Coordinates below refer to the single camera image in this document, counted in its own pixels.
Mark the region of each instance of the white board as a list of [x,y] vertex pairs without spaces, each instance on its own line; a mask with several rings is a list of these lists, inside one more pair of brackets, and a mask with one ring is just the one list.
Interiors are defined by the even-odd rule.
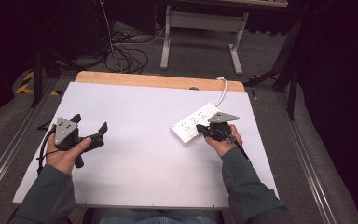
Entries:
[[[85,165],[74,168],[76,204],[164,208],[228,208],[222,161],[200,136],[187,146],[170,127],[211,102],[220,91],[71,83],[54,116],[80,114],[79,135],[97,133],[107,121],[105,145],[82,155]],[[244,149],[261,181],[275,182],[260,138],[249,97],[227,92],[218,108],[239,116]],[[21,203],[37,178],[36,151],[14,203]]]

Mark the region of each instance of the white power strip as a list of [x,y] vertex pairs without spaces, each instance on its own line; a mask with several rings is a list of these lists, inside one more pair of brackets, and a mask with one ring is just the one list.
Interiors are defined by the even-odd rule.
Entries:
[[208,119],[219,112],[219,109],[216,108],[211,103],[201,107],[197,111],[193,112],[185,119],[175,123],[171,127],[171,132],[180,140],[180,142],[185,146],[188,142],[193,140],[195,137],[200,135],[197,131],[197,124],[208,126]]

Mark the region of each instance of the blue jeans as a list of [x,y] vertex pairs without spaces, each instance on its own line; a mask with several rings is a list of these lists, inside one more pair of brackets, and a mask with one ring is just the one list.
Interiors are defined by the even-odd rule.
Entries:
[[93,224],[219,224],[219,212],[96,208]]

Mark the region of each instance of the sleeve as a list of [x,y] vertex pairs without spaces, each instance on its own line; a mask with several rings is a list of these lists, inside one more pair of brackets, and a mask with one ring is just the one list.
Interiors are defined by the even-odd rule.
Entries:
[[66,223],[75,207],[72,177],[46,165],[10,224]]
[[237,224],[294,223],[288,207],[260,179],[237,147],[223,157],[223,181],[228,203]]

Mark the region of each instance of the forearm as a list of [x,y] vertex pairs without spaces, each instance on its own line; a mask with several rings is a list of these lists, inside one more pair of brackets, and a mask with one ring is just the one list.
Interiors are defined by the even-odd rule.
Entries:
[[10,223],[66,223],[74,206],[72,177],[46,165]]
[[243,157],[240,149],[231,149],[222,160],[223,179],[229,194],[228,202],[236,223],[251,223],[271,215],[292,220],[286,205],[276,198],[272,189],[261,183],[255,169]]

